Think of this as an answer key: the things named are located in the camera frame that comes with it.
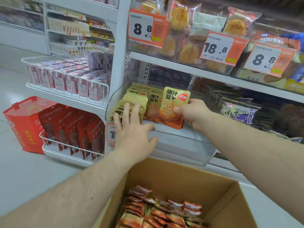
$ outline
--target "red gift bag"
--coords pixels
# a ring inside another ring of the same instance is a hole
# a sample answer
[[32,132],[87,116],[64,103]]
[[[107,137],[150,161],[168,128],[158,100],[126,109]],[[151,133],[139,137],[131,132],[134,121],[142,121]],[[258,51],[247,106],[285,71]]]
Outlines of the red gift bag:
[[39,137],[44,129],[38,112],[55,104],[56,102],[33,96],[14,103],[3,112],[24,151],[44,154],[43,141]]

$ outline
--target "orange price tag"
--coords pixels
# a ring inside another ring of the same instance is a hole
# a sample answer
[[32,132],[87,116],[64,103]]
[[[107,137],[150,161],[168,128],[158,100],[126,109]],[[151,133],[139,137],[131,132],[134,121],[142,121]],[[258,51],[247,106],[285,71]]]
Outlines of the orange price tag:
[[165,16],[134,9],[129,11],[128,36],[131,40],[162,48],[168,28]]
[[248,41],[246,38],[209,31],[200,57],[235,66]]
[[106,125],[107,129],[107,144],[108,146],[114,146],[116,141],[116,132],[115,132],[115,126],[113,123],[107,123]]
[[244,69],[281,77],[296,50],[255,42]]

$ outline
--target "white wire basket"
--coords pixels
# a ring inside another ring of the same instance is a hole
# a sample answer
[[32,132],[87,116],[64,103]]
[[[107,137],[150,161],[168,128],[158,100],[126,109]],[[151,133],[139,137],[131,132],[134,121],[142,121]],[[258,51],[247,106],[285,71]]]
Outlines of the white wire basket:
[[44,143],[42,146],[44,153],[61,161],[88,167],[104,157],[104,150],[101,151],[101,153],[96,153],[91,150],[81,149],[48,139],[44,136],[44,134],[45,130],[39,134],[39,137],[42,138]]
[[110,75],[106,75],[106,78],[103,79],[98,77],[90,79],[86,75],[74,75],[74,72],[78,70],[73,70],[69,73],[69,70],[65,71],[63,69],[54,69],[53,66],[43,66],[45,62],[73,60],[71,63],[75,63],[75,66],[71,66],[70,69],[74,69],[74,67],[85,66],[85,63],[81,64],[81,61],[85,62],[87,57],[88,54],[85,53],[23,58],[21,61],[26,64],[29,72],[30,81],[28,85],[30,87],[106,108],[111,80]]

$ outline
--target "person's left hand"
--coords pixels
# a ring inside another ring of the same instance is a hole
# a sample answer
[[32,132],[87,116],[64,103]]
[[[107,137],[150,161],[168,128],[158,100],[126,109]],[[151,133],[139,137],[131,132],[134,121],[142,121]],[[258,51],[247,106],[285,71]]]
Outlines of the person's left hand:
[[158,137],[148,139],[148,132],[155,130],[153,123],[141,125],[139,122],[140,102],[134,106],[129,117],[130,104],[126,103],[123,112],[123,122],[117,113],[114,114],[116,143],[114,150],[122,155],[131,165],[145,160],[153,152]]

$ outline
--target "cardboard box flap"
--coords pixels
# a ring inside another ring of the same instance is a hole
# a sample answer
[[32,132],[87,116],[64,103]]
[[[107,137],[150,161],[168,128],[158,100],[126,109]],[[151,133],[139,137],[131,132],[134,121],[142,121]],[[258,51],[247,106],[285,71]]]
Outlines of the cardboard box flap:
[[100,222],[99,228],[110,228],[115,227],[118,217],[118,213],[120,212],[121,203],[124,197],[124,191],[126,187],[127,174],[123,177],[120,183],[117,185],[114,194],[112,195],[106,212]]
[[200,204],[205,215],[234,183],[233,179],[193,167],[148,158],[128,172],[126,190],[136,185],[153,189],[153,196],[162,200]]
[[212,228],[257,228],[255,219],[238,183],[235,183],[225,195],[211,208],[204,220]]

